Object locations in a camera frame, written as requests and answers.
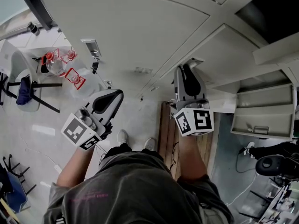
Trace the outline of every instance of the cable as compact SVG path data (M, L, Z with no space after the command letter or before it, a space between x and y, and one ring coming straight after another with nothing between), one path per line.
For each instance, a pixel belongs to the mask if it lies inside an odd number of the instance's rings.
M35 151L35 152L37 152L37 153L39 153L39 154L42 154L43 156L45 156L45 157L47 157L48 159L50 159L54 165L56 165L56 163L54 162L54 160L51 159L48 155L45 155L44 153L42 153L42 152L40 152L40 151L37 151L37 150L35 150L35 149L29 148L29 146L28 146L28 144L26 143L26 141L25 141L20 135L19 135L19 137L23 140L23 142L24 142L24 143L26 144L26 146L27 146L27 147L25 148L25 150L28 149L28 150L31 150L31 151Z
M243 173L246 173L246 172L248 172L248 171L255 170L255 168L250 168L250 169L245 170L245 171L239 171L239 170L238 170L238 158L239 158L239 155L240 155L240 154L237 155L237 158L236 158L236 161L235 161L235 170L237 171L237 173L239 173L239 174L243 174Z
M103 153L107 154L107 152L101 147L100 144L96 144L96 145L97 145L97 147L98 147Z
M228 206L230 206L231 204L233 204L233 202L239 197L239 196L241 196L244 192L246 192L247 191L247 189L248 188L250 188L250 186L253 184L253 182L254 182L254 180L256 179L256 176L257 176L258 174L257 174L257 172L256 172L256 174L254 175L254 178L253 178L253 180L252 180L252 182L251 182L251 184L242 192L242 193L240 193L230 204L225 204L227 207Z
M37 151L37 150L35 150L35 149L31 149L31 148L29 148L29 147L25 148L25 150L26 150L26 149L29 149L29 150L31 150L31 151L35 151L35 152L37 152L37 153L39 153L39 154L44 155L45 157L47 157L48 159L50 159L50 160L52 161L52 163L54 163L54 165L56 165L56 163L54 162L54 160L51 159L48 155L45 155L44 153L42 153L42 152L40 152L40 151Z
M172 166L175 165L177 162L174 160L173 155L174 155L174 148L176 147L176 145L178 144L178 142L173 144L173 148L172 148L172 160L173 160L173 164L170 165L169 171L171 170Z

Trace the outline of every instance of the wooden board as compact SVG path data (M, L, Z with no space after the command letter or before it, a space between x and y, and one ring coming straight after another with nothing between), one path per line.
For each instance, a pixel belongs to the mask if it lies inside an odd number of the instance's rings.
M170 119L169 103L163 102L161 105L160 132L159 132L159 154L163 157L165 165L170 169L172 177L177 180L181 176L179 161L178 139L180 136L175 120ZM201 158L208 166L213 133L197 136L196 142Z
M169 126L169 119L170 119L170 107L167 102L162 103L160 115L161 115L161 118L160 118L158 150L159 150L159 154L165 160L167 138L168 138L168 126Z
M176 121L175 121L174 118L172 118L169 121L166 157L165 157L165 160L164 160L165 165L169 169L170 169L171 163L173 163L172 155L173 155L175 128L176 128Z
M174 149L173 149L173 159L171 161L171 175L172 177L175 179L176 178L176 173L179 172L180 175L180 166L178 166L179 160L178 160L178 154L179 154L179 148L178 148L178 138L179 138L179 130L178 130L178 126L175 125L175 134L174 134Z

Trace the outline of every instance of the white floor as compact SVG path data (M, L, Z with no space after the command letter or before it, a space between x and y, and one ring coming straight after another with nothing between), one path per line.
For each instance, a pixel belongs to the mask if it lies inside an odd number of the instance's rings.
M21 163L18 171L30 166L25 174L25 191L37 184L28 196L31 208L18 215L22 223L41 223L48 205L50 189L47 185L58 177L54 166L57 164L63 168L75 151L60 130L70 113L84 102L70 95L66 79L63 83L63 87L42 90L42 99L59 108L60 114L43 105L35 113L22 112L17 108L15 99L8 97L4 97L4 105L0 106L0 156L8 158L12 154L13 164ZM160 104L148 100L140 102L124 95L118 113L111 120L114 126L112 134L101 142L101 146L105 150L117 146L116 134L120 129L125 129L132 149L140 151L146 139L158 137ZM86 178L97 172L101 154L100 149L94 151Z

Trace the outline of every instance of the white shoe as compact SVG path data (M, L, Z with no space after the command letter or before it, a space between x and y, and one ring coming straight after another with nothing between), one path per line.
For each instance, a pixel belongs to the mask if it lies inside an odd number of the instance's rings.
M128 143L128 135L127 132L121 129L117 134L117 142L119 145L122 145L124 143Z
M244 150L243 154L244 154L244 155L249 154L249 149L250 149L251 147L253 147L254 145L255 145L254 142L249 142L249 144L245 147L245 150Z
M144 148L148 149L149 151L158 151L158 145L154 138L149 138L146 140Z

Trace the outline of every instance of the person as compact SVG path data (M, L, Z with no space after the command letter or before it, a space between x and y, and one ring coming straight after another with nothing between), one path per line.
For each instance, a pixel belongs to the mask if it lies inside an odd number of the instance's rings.
M77 149L50 188L44 224L199 223L234 219L210 181L194 139L180 137L181 177L176 182L153 138L132 152L124 130L98 173L84 181L93 150Z
M283 142L270 147L254 147L254 145L254 142L250 142L246 147L242 148L239 153L243 152L244 155L250 155L251 158L255 158L256 160L265 156L277 154L282 155L285 158L299 157L298 144Z

